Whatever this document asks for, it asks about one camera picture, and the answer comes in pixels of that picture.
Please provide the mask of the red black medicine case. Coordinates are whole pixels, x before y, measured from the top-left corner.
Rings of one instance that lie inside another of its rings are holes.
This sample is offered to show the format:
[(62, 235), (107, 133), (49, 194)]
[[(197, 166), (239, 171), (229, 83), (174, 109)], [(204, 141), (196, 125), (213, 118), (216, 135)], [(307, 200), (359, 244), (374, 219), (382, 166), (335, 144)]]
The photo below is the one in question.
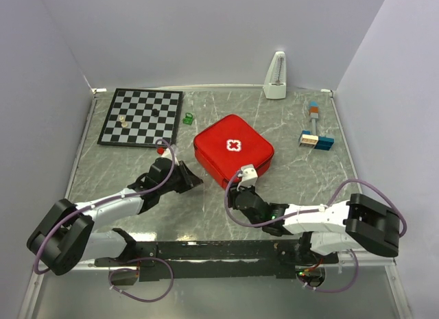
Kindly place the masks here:
[(225, 189), (243, 166), (253, 165), (259, 176), (269, 168), (274, 147), (238, 115), (227, 115), (197, 134), (194, 154), (206, 172)]

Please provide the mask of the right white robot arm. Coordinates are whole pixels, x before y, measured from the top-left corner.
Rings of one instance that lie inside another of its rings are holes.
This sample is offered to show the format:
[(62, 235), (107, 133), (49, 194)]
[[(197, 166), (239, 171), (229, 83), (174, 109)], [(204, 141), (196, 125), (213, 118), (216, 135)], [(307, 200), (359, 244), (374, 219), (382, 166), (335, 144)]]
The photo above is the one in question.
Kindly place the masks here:
[(227, 208), (241, 211), (248, 219), (242, 226), (261, 228), (276, 237), (305, 236), (299, 254), (307, 263), (357, 248), (380, 257), (399, 255), (400, 217), (394, 209), (363, 194), (353, 193), (348, 200), (330, 206), (266, 202), (254, 187), (233, 187), (226, 195)]

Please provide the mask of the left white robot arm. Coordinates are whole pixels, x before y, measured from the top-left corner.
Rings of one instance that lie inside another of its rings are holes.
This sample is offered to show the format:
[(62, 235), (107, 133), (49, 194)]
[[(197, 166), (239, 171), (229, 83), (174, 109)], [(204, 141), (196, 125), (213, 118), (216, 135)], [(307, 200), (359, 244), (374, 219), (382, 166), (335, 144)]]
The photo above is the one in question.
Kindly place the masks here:
[(29, 236), (27, 248), (58, 276), (90, 259), (128, 265), (139, 253), (136, 240), (120, 228), (106, 233), (99, 228), (150, 210), (168, 192), (184, 193), (202, 183), (184, 162), (157, 158), (118, 193), (90, 202), (57, 201)]

